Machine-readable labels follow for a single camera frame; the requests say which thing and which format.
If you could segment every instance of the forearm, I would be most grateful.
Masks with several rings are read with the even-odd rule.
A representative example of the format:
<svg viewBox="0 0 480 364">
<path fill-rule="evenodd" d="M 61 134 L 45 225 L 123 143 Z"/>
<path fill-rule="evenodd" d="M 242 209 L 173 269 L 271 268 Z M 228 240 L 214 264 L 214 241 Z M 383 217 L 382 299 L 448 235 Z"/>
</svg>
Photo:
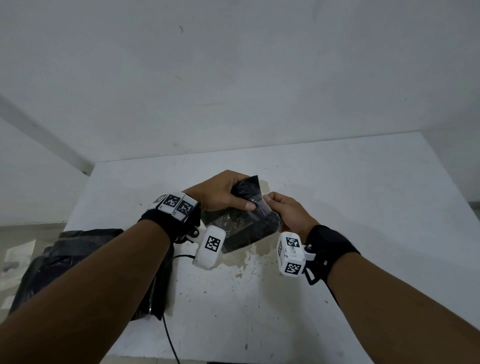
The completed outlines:
<svg viewBox="0 0 480 364">
<path fill-rule="evenodd" d="M 142 220 L 26 302 L 0 326 L 0 362 L 98 363 L 127 326 L 170 241 Z"/>
<path fill-rule="evenodd" d="M 376 363 L 473 363 L 480 332 L 356 253 L 332 267 L 328 285 Z"/>
</svg>

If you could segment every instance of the hand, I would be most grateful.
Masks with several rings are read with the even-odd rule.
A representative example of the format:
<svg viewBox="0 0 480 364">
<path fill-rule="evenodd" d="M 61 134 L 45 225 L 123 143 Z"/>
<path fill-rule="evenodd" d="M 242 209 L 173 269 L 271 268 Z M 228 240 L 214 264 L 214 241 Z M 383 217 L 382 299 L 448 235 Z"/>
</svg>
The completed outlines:
<svg viewBox="0 0 480 364">
<path fill-rule="evenodd" d="M 204 211 L 217 211 L 227 207 L 253 211 L 255 210 L 254 203 L 235 197 L 230 193 L 233 185 L 245 178 L 248 178 L 246 174 L 225 170 L 183 192 L 200 202 Z"/>
<path fill-rule="evenodd" d="M 309 215 L 300 203 L 291 197 L 278 192 L 264 195 L 265 202 L 272 210 L 280 215 L 283 221 L 282 231 L 298 234 L 302 244 L 307 242 L 307 237 L 315 225 L 320 225 L 317 220 Z"/>
</svg>

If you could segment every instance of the folded black garment in plastic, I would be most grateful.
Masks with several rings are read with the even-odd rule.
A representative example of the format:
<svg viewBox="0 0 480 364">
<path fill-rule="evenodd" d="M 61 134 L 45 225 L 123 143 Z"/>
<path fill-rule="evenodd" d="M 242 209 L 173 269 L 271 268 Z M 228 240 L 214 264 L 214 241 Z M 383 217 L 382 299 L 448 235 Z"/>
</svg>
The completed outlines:
<svg viewBox="0 0 480 364">
<path fill-rule="evenodd" d="M 254 211 L 242 211 L 225 208 L 220 211 L 203 211 L 202 222 L 205 226 L 215 225 L 227 232 L 222 253 L 229 253 L 280 230 L 282 221 L 278 214 L 263 200 L 258 176 L 241 180 L 231 189 L 232 195 L 244 198 L 255 204 Z"/>
<path fill-rule="evenodd" d="M 71 267 L 121 233 L 123 233 L 122 229 L 95 229 L 60 233 L 55 244 L 45 248 L 43 254 L 30 263 L 22 277 L 9 315 Z M 159 320 L 161 319 L 165 310 L 168 281 L 172 271 L 172 256 L 173 246 L 171 245 L 132 320 L 144 317 L 147 314 L 155 315 Z"/>
</svg>

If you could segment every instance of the white table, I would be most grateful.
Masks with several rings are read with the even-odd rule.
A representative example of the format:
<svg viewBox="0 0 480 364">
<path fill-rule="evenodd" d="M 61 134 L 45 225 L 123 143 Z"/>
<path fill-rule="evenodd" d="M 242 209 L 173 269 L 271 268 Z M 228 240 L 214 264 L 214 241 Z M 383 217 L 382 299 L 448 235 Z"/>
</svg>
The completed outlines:
<svg viewBox="0 0 480 364">
<path fill-rule="evenodd" d="M 366 258 L 480 328 L 480 223 L 420 133 L 98 163 L 66 229 L 126 229 L 163 192 L 225 169 L 258 174 L 264 192 L 296 198 Z M 370 363 L 322 282 L 279 274 L 275 243 L 221 256 L 212 271 L 177 259 L 166 321 L 179 357 Z M 173 357 L 154 317 L 131 322 L 109 353 Z"/>
</svg>

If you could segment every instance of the black cable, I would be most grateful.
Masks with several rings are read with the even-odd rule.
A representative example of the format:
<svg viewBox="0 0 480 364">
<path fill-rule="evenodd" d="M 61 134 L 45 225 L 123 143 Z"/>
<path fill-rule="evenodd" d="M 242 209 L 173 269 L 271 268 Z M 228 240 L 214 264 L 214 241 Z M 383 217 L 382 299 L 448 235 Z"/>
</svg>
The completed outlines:
<svg viewBox="0 0 480 364">
<path fill-rule="evenodd" d="M 175 258 L 180 258 L 181 256 L 186 256 L 188 258 L 192 258 L 192 259 L 195 259 L 195 256 L 194 255 L 190 255 L 190 254 L 179 254 L 179 255 L 176 255 L 174 257 L 172 257 L 166 264 L 165 264 L 165 267 L 168 266 L 172 260 L 174 260 Z M 175 359 L 177 360 L 177 363 L 180 364 L 180 360 L 179 360 L 179 357 L 177 356 L 177 353 L 175 352 L 175 349 L 173 348 L 173 344 L 172 344 L 172 340 L 170 339 L 170 335 L 168 334 L 168 329 L 167 329 L 167 323 L 165 322 L 165 315 L 162 314 L 162 320 L 163 320 L 163 326 L 165 326 L 165 332 L 167 334 L 167 339 L 168 339 L 168 342 L 170 343 L 170 347 L 172 348 L 172 351 L 173 351 L 173 355 L 175 356 Z"/>
</svg>

